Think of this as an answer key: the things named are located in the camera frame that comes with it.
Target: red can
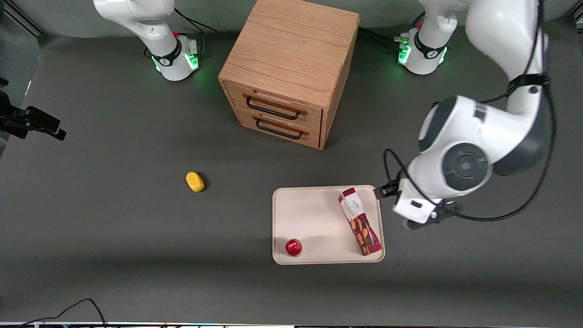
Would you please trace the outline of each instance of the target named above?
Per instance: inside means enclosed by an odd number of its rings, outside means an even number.
[[[297,239],[290,239],[286,243],[286,252],[289,256],[299,256],[301,254],[301,242]]]

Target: wooden drawer cabinet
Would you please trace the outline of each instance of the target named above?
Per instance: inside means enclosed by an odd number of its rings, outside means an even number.
[[[323,149],[359,21],[301,0],[257,0],[219,74],[241,125]]]

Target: drawer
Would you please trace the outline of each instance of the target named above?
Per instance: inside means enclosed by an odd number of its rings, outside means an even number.
[[[306,128],[298,128],[293,125],[283,124],[271,120],[263,115],[257,115],[252,111],[235,109],[239,123],[243,127],[255,131],[276,136],[278,138],[296,142],[312,148],[318,148],[320,133]]]
[[[320,131],[322,110],[278,99],[250,88],[224,83],[235,107],[285,124]]]

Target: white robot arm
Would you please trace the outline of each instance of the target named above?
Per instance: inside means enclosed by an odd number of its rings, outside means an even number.
[[[134,32],[152,53],[156,69],[170,81],[187,78],[199,67],[196,40],[175,36],[159,20],[174,11],[174,0],[93,0],[99,15]]]
[[[393,207],[418,227],[440,214],[435,204],[443,206],[446,198],[477,190],[493,172],[512,175],[530,169],[549,140],[545,112],[539,109],[548,78],[538,0],[419,1],[427,18],[420,30],[408,32],[415,41],[406,49],[406,62],[399,62],[417,74],[435,70],[455,29],[451,9],[469,7],[469,40],[504,70],[510,95],[506,110],[453,96],[429,112],[419,133],[420,154],[409,164],[410,179],[405,175],[398,181]]]

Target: red box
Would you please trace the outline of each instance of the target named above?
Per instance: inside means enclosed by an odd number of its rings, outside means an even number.
[[[360,246],[362,254],[368,255],[381,250],[382,244],[368,223],[364,207],[356,190],[350,188],[343,191],[338,201],[354,233],[356,242]]]

